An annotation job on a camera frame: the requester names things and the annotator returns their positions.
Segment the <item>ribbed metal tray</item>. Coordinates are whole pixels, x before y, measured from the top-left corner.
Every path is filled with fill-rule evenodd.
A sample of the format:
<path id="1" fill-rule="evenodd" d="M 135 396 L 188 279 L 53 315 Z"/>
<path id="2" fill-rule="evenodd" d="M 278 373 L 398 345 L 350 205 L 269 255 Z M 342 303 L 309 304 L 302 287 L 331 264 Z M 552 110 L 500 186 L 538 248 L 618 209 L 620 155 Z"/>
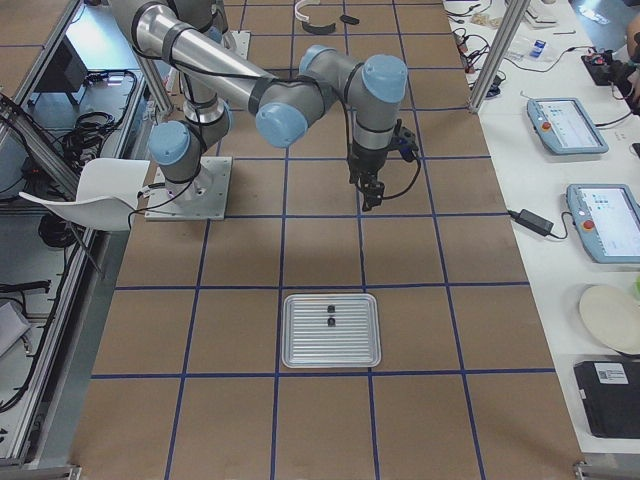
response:
<path id="1" fill-rule="evenodd" d="M 335 327 L 327 326 L 330 316 Z M 368 293 L 290 295 L 282 328 L 281 359 L 288 368 L 370 368 L 382 360 L 377 300 Z"/>

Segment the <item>black power adapter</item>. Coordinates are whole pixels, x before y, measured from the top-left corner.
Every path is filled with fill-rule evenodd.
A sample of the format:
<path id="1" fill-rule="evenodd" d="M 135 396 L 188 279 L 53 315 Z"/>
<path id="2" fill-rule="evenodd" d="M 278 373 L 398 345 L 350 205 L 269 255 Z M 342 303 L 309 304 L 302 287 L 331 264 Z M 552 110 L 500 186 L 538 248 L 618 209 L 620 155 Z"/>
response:
<path id="1" fill-rule="evenodd" d="M 518 212 L 509 210 L 508 214 L 517 224 L 543 237 L 549 236 L 554 226 L 553 222 L 527 209 L 521 209 Z"/>

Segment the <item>green brake shoe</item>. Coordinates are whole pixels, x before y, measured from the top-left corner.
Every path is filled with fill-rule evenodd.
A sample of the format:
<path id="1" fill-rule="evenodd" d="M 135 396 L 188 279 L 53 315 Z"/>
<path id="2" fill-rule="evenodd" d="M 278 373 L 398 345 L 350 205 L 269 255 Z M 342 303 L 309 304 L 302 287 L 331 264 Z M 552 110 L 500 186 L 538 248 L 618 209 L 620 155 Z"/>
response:
<path id="1" fill-rule="evenodd" d="M 312 35 L 330 35 L 336 31 L 336 23 L 330 23 L 327 25 L 314 25 L 309 22 L 303 22 L 302 28 L 305 32 Z"/>

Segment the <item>black brake pad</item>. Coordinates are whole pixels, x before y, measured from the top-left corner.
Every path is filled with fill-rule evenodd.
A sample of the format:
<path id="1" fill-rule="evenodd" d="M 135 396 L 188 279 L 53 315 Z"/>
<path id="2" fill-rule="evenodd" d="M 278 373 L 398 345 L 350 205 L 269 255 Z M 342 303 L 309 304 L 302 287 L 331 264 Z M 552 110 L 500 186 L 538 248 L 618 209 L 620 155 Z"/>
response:
<path id="1" fill-rule="evenodd" d="M 358 25 L 360 23 L 358 18 L 346 14 L 340 16 L 340 21 L 347 25 Z"/>

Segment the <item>white curved plastic part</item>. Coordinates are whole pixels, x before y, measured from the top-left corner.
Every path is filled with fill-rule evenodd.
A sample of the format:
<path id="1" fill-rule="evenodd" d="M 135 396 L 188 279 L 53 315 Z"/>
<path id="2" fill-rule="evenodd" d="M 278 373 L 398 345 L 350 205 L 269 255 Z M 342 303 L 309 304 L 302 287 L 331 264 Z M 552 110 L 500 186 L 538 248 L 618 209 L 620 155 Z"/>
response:
<path id="1" fill-rule="evenodd" d="M 303 12 L 303 9 L 308 6 L 318 6 L 320 4 L 320 0 L 298 0 L 294 5 L 295 18 L 302 23 L 309 23 L 310 17 Z"/>

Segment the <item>blue teach pendant far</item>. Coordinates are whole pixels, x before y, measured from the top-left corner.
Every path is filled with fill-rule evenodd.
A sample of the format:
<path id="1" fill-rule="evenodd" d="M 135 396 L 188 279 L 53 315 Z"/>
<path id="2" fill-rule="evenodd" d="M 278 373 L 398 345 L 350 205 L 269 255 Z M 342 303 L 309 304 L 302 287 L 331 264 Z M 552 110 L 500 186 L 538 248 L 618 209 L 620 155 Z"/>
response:
<path id="1" fill-rule="evenodd" d="M 535 133 L 553 155 L 604 154 L 609 146 L 577 98 L 529 99 Z"/>

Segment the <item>blue teach pendant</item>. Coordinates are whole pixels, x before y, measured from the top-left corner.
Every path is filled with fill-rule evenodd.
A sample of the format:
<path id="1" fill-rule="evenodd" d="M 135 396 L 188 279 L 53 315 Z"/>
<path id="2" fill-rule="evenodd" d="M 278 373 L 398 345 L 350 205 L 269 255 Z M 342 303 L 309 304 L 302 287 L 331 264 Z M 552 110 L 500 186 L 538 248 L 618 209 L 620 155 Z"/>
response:
<path id="1" fill-rule="evenodd" d="M 566 202 L 585 251 L 600 264 L 639 263 L 639 204 L 624 184 L 570 184 Z"/>
<path id="2" fill-rule="evenodd" d="M 535 133 L 553 155 L 604 154 L 609 146 L 577 98 L 529 99 Z"/>

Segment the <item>blue teach pendant near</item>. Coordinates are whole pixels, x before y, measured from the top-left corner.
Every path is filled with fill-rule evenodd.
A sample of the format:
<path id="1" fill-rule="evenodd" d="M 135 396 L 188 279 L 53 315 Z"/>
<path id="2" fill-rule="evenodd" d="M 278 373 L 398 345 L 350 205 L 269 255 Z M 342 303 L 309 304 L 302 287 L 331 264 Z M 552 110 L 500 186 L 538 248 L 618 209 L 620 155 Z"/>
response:
<path id="1" fill-rule="evenodd" d="M 639 204 L 624 184 L 570 184 L 566 202 L 585 251 L 600 264 L 639 263 Z"/>

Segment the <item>white plastic chair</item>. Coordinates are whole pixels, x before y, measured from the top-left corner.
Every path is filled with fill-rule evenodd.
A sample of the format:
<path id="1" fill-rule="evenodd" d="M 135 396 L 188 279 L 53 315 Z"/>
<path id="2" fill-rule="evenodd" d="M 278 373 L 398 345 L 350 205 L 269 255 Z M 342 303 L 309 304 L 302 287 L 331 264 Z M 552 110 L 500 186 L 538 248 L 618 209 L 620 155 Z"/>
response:
<path id="1" fill-rule="evenodd" d="M 84 166 L 74 201 L 46 200 L 26 192 L 19 196 L 83 227 L 127 231 L 149 164 L 149 160 L 96 158 Z"/>

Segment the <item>cream round plate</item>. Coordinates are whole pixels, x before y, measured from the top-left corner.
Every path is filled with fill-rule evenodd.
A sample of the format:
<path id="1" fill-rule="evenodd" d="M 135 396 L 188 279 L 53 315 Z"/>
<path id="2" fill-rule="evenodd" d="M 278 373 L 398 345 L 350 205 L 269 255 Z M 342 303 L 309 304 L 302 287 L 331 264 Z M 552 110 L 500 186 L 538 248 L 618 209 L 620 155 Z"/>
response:
<path id="1" fill-rule="evenodd" d="M 626 355 L 639 354 L 639 303 L 608 285 L 587 288 L 579 313 L 589 333 L 605 346 Z"/>

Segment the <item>black flat box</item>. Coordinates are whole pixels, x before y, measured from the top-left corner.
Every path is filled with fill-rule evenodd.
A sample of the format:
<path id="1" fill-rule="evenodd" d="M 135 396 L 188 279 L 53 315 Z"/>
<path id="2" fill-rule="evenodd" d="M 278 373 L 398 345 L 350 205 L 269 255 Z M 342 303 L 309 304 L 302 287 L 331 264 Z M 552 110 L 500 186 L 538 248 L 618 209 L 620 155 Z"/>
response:
<path id="1" fill-rule="evenodd" d="M 639 438 L 638 361 L 584 361 L 574 375 L 592 435 Z"/>

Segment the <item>aluminium frame post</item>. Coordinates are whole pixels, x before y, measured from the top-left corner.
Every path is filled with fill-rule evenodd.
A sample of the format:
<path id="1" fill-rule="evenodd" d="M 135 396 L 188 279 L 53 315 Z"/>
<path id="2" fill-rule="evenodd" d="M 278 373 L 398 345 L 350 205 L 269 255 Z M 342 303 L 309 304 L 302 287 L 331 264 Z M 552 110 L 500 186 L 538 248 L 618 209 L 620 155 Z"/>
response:
<path id="1" fill-rule="evenodd" d="M 468 102 L 468 110 L 471 113 L 479 112 L 511 41 L 516 35 L 528 4 L 528 0 L 514 0 L 509 2 L 501 25 L 494 36 L 489 53 L 471 91 Z"/>

